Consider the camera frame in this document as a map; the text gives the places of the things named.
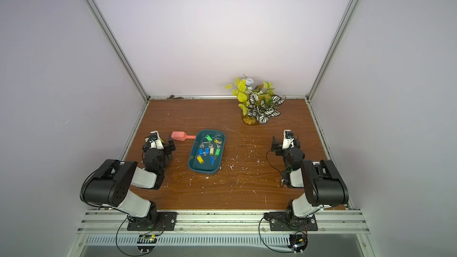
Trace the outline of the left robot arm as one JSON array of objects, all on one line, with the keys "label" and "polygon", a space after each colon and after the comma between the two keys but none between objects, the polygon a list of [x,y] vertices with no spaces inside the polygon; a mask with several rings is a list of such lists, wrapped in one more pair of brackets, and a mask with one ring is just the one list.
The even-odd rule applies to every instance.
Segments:
[{"label": "left robot arm", "polygon": [[156,204],[133,193],[130,187],[158,190],[176,147],[171,137],[165,143],[158,132],[152,132],[142,150],[143,168],[136,161],[107,159],[83,182],[81,201],[92,207],[114,208],[125,213],[131,222],[156,225]]}]

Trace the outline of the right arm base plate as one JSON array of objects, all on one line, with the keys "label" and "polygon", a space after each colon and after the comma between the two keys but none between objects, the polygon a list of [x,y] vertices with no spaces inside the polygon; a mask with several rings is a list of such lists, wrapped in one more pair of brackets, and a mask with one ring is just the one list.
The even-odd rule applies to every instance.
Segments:
[{"label": "right arm base plate", "polygon": [[285,212],[264,213],[264,219],[269,223],[273,232],[303,231],[317,232],[318,225],[315,216],[307,218],[288,217]]}]

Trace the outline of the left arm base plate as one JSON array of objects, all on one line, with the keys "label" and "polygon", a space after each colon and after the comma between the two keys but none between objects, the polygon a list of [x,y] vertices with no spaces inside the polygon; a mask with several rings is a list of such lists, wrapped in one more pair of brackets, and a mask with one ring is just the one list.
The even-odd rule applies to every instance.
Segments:
[{"label": "left arm base plate", "polygon": [[127,231],[173,231],[177,212],[165,211],[149,213],[146,217],[128,217]]}]

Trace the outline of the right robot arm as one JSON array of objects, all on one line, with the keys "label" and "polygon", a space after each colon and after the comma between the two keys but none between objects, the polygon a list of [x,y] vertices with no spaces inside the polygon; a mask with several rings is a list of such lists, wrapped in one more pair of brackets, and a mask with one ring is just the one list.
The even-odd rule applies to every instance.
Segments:
[{"label": "right robot arm", "polygon": [[280,185],[303,189],[303,194],[286,208],[287,222],[306,220],[321,210],[349,202],[348,188],[334,162],[306,159],[299,140],[290,130],[284,132],[281,143],[272,138],[271,152],[283,159]]}]

